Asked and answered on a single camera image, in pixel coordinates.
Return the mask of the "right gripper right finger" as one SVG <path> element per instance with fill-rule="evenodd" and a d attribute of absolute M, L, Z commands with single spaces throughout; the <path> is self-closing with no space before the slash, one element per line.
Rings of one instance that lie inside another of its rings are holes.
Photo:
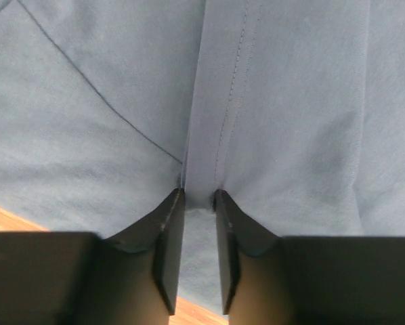
<path fill-rule="evenodd" d="M 405 237 L 279 237 L 214 197 L 230 324 L 405 324 Z"/>

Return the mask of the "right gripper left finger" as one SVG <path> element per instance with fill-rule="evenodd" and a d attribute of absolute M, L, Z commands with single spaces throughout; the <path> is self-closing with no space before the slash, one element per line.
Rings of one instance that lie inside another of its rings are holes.
<path fill-rule="evenodd" d="M 175 313 L 185 196 L 100 238 L 0 232 L 0 324 L 167 324 Z"/>

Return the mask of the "blue-grey t shirt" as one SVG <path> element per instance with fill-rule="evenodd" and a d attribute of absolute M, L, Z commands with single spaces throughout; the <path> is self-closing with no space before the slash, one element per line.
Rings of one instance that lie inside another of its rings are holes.
<path fill-rule="evenodd" d="M 218 189 L 275 234 L 405 236 L 405 1 L 0 1 L 0 207 L 110 236 L 175 187 L 216 312 Z"/>

